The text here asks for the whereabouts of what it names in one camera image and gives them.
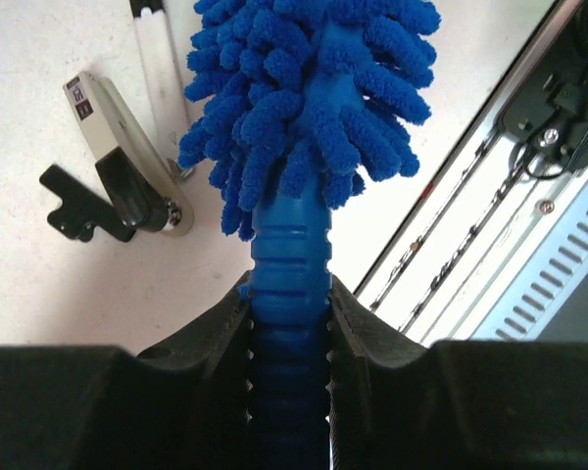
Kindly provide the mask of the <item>blue microfiber duster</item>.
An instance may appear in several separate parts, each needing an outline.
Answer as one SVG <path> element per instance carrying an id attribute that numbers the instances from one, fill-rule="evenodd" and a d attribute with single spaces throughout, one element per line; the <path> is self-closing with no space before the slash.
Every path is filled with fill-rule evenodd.
<path id="1" fill-rule="evenodd" d="M 368 181 L 412 177 L 410 125 L 437 58 L 430 1 L 198 1 L 179 143 L 204 160 L 220 227 L 251 245 L 249 467 L 329 465 L 331 214 Z"/>

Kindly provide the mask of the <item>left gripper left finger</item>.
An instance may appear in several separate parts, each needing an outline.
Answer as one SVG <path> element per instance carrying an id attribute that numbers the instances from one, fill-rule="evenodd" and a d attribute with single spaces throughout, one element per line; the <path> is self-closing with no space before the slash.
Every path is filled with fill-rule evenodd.
<path id="1" fill-rule="evenodd" d="M 248 307 L 237 288 L 145 351 L 0 347 L 0 469 L 242 469 Z"/>

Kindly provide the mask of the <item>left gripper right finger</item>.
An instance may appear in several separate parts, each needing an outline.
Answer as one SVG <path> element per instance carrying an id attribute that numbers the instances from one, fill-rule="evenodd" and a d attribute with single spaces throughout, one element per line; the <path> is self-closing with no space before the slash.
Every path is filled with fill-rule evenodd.
<path id="1" fill-rule="evenodd" d="M 338 469 L 588 469 L 588 344 L 424 347 L 329 294 Z"/>

